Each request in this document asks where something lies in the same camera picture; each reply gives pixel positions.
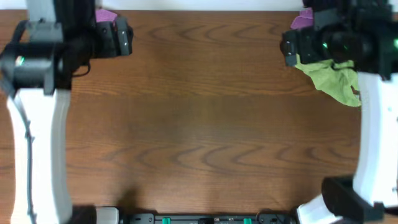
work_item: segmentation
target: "purple cloth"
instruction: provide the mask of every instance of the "purple cloth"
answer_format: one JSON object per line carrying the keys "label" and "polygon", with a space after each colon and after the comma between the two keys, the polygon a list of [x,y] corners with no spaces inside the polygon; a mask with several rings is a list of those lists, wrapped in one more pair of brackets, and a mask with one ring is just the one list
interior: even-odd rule
{"label": "purple cloth", "polygon": [[297,16],[290,28],[292,29],[299,29],[303,27],[308,27],[313,25],[313,15],[312,9],[306,9],[300,12],[300,15]]}
{"label": "purple cloth", "polygon": [[95,17],[97,22],[114,22],[117,18],[117,14],[105,9],[98,9],[95,11]]}

